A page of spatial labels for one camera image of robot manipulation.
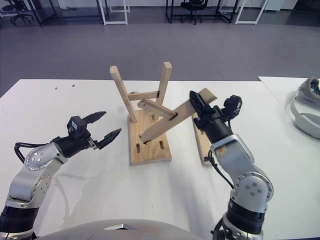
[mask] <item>black cable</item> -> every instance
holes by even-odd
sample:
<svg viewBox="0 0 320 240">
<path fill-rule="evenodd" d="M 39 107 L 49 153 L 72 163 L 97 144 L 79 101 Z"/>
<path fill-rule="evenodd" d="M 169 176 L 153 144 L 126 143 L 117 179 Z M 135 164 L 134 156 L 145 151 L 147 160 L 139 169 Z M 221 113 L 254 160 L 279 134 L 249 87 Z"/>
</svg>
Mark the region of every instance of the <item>black cable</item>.
<svg viewBox="0 0 320 240">
<path fill-rule="evenodd" d="M 32 233 L 31 239 L 34 240 L 37 238 L 37 235 L 35 234 L 35 232 Z"/>
<path fill-rule="evenodd" d="M 213 153 L 211 151 L 211 149 L 209 150 L 208 152 L 208 157 L 207 157 L 208 161 L 212 164 L 213 168 L 217 171 L 217 173 L 230 185 L 230 187 L 232 189 L 234 189 L 234 185 L 223 175 L 223 173 L 219 170 L 218 168 L 218 164 L 215 162 L 215 159 L 213 157 Z M 222 226 L 222 223 L 223 223 L 223 220 L 224 220 L 224 217 L 222 217 L 219 222 L 215 225 L 214 227 L 214 230 L 211 231 L 212 234 L 214 234 L 214 232 L 218 231 L 221 226 Z"/>
<path fill-rule="evenodd" d="M 228 120 L 228 127 L 229 127 L 230 130 L 232 131 L 232 129 L 231 129 L 231 120 Z"/>
<path fill-rule="evenodd" d="M 225 175 L 223 175 L 223 173 L 218 168 L 218 164 L 215 162 L 211 149 L 208 152 L 207 160 L 211 163 L 216 172 L 230 185 L 232 189 L 234 189 L 234 185 L 225 177 Z"/>
<path fill-rule="evenodd" d="M 46 143 L 45 144 L 32 144 L 32 143 L 26 143 L 26 142 L 16 142 L 13 149 L 14 149 L 15 154 L 20 159 L 20 161 L 22 163 L 24 163 L 25 157 L 23 156 L 23 154 L 21 153 L 19 148 L 37 148 L 37 147 L 41 147 L 43 145 L 46 145 Z"/>
<path fill-rule="evenodd" d="M 219 230 L 219 229 L 221 228 L 223 220 L 224 220 L 224 217 L 222 217 L 222 218 L 218 221 L 218 223 L 217 223 L 217 224 L 215 225 L 215 227 L 214 227 L 214 230 L 213 230 L 214 232 L 217 231 L 217 230 Z"/>
</svg>

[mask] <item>table leg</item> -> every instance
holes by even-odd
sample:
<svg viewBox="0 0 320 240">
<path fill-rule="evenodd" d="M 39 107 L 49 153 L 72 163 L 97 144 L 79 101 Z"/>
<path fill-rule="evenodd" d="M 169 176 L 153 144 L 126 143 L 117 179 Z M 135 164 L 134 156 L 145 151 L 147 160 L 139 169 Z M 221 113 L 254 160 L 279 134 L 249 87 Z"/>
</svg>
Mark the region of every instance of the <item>table leg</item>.
<svg viewBox="0 0 320 240">
<path fill-rule="evenodd" d="M 103 20 L 103 15 L 105 14 L 104 12 L 102 12 L 102 3 L 100 2 L 100 0 L 96 0 L 96 6 L 98 7 L 98 13 L 99 13 L 99 17 L 100 17 L 100 23 L 102 23 L 103 25 L 104 20 Z"/>
<path fill-rule="evenodd" d="M 32 14 L 34 15 L 34 18 L 35 18 L 36 22 L 38 23 L 39 26 L 41 26 L 41 22 L 40 22 L 40 19 L 39 19 L 38 15 L 37 15 L 37 12 L 36 12 L 36 10 L 34 8 L 34 5 L 32 4 L 31 0 L 27 0 L 27 2 L 28 2 L 29 6 L 31 8 Z"/>
<path fill-rule="evenodd" d="M 233 10 L 232 10 L 232 13 L 231 13 L 231 16 L 230 16 L 230 21 L 229 21 L 229 23 L 232 23 L 232 20 L 234 19 L 234 15 L 235 15 L 236 10 L 237 10 L 237 8 L 238 8 L 238 2 L 239 2 L 239 0 L 236 0 L 236 1 L 235 1 Z"/>
<path fill-rule="evenodd" d="M 128 25 L 127 3 L 126 3 L 126 0 L 123 0 L 123 11 L 124 11 L 125 24 Z"/>
<path fill-rule="evenodd" d="M 172 24 L 172 18 L 173 18 L 173 14 L 174 14 L 174 0 L 171 0 L 171 12 L 170 12 L 170 21 L 169 23 Z"/>
<path fill-rule="evenodd" d="M 51 5 L 51 8 L 52 8 L 52 10 L 53 10 L 54 15 L 57 17 L 58 15 L 57 15 L 55 6 L 54 6 L 54 4 L 52 3 L 52 0 L 49 0 L 49 2 L 50 2 L 50 5 Z"/>
<path fill-rule="evenodd" d="M 216 6 L 216 10 L 215 10 L 216 15 L 219 13 L 220 4 L 221 4 L 221 0 L 218 1 L 218 5 Z"/>
</svg>

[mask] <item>wooden leg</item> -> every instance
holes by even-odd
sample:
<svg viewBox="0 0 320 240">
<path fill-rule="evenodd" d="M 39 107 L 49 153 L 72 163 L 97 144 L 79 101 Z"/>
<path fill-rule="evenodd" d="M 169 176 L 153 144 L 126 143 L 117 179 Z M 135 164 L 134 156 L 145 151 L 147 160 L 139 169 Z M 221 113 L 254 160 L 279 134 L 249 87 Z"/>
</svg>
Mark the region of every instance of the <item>wooden leg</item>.
<svg viewBox="0 0 320 240">
<path fill-rule="evenodd" d="M 168 120 L 173 119 L 178 115 L 174 111 L 171 111 L 169 108 L 166 108 L 165 106 L 160 106 L 156 104 L 154 101 L 149 100 L 147 98 L 142 99 L 138 103 L 138 107 L 153 114 L 157 114 Z"/>
<path fill-rule="evenodd" d="M 199 92 L 199 94 L 202 96 L 203 100 L 207 104 L 217 99 L 217 97 L 206 88 L 202 89 Z M 178 113 L 178 115 L 174 119 L 167 120 L 165 118 L 162 118 L 161 120 L 159 120 L 157 123 L 149 127 L 147 130 L 145 130 L 144 133 L 140 135 L 141 141 L 144 144 L 155 139 L 156 137 L 165 133 L 169 129 L 173 128 L 175 125 L 181 123 L 183 120 L 190 117 L 192 114 L 196 113 L 195 109 L 193 108 L 189 100 L 187 100 L 185 103 L 178 106 L 173 111 L 175 113 Z"/>
<path fill-rule="evenodd" d="M 160 83 L 159 83 L 159 96 L 158 98 L 155 100 L 156 104 L 162 106 L 163 102 L 164 102 L 164 98 L 165 98 L 165 94 L 166 94 L 166 90 L 167 90 L 167 86 L 168 86 L 168 81 L 170 79 L 171 76 L 171 72 L 172 72 L 172 65 L 169 61 L 165 61 L 163 63 L 163 69 L 162 69 L 162 75 L 161 75 L 161 79 L 160 79 Z M 158 119 L 158 115 L 157 114 L 153 114 L 153 119 L 157 120 Z"/>
<path fill-rule="evenodd" d="M 122 78 L 120 76 L 117 66 L 110 67 L 110 74 L 115 82 L 116 87 L 119 90 L 119 93 L 124 102 L 124 105 L 128 110 L 130 120 L 136 123 L 138 120 L 135 114 L 135 110 L 134 110 L 134 107 L 132 106 L 132 103 L 129 101 L 127 90 L 125 88 L 124 82 L 122 81 Z"/>
</svg>

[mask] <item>wall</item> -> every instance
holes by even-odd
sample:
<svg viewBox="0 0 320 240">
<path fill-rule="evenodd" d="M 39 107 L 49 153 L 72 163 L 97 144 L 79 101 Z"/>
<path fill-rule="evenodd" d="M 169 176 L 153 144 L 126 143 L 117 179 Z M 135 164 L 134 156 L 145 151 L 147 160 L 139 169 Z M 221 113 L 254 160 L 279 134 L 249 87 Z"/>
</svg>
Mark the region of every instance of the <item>wall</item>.
<svg viewBox="0 0 320 240">
<path fill-rule="evenodd" d="M 166 0 L 127 0 L 131 6 L 165 6 Z M 246 7 L 261 7 L 264 0 L 247 0 Z M 282 9 L 293 9 L 298 0 L 285 0 Z M 96 7 L 96 0 L 58 0 L 61 8 L 84 8 L 84 7 Z M 122 6 L 122 0 L 108 0 L 107 3 L 110 6 Z M 174 5 L 179 6 L 180 0 L 174 1 Z M 222 1 L 223 6 L 233 6 L 235 0 Z M 209 0 L 209 6 L 216 6 L 218 0 Z"/>
</svg>

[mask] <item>robotic arm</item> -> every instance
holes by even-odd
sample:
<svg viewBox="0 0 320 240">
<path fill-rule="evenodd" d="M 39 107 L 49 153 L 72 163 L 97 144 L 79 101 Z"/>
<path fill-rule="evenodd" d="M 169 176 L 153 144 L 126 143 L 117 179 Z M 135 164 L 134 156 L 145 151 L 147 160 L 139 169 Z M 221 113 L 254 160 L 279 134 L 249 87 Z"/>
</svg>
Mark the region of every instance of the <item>robotic arm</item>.
<svg viewBox="0 0 320 240">
<path fill-rule="evenodd" d="M 0 240 L 30 240 L 34 238 L 33 225 L 53 175 L 81 150 L 102 149 L 111 143 L 121 128 L 110 132 L 103 140 L 91 138 L 87 125 L 99 120 L 106 112 L 93 113 L 83 119 L 73 116 L 67 124 L 68 136 L 56 137 L 50 143 L 33 149 L 25 158 L 17 148 L 28 146 L 18 143 L 14 148 L 23 161 L 23 168 L 13 179 L 5 207 L 0 216 Z"/>
<path fill-rule="evenodd" d="M 230 120 L 241 109 L 241 98 L 231 96 L 224 102 L 223 109 L 218 106 L 211 108 L 194 91 L 190 92 L 189 100 L 198 114 L 198 118 L 193 120 L 195 125 L 205 132 L 211 142 L 210 151 L 234 185 L 228 210 L 212 232 L 213 239 L 262 239 L 267 202 L 272 198 L 274 188 L 267 175 L 254 165 L 254 157 L 248 147 L 230 128 Z"/>
</svg>

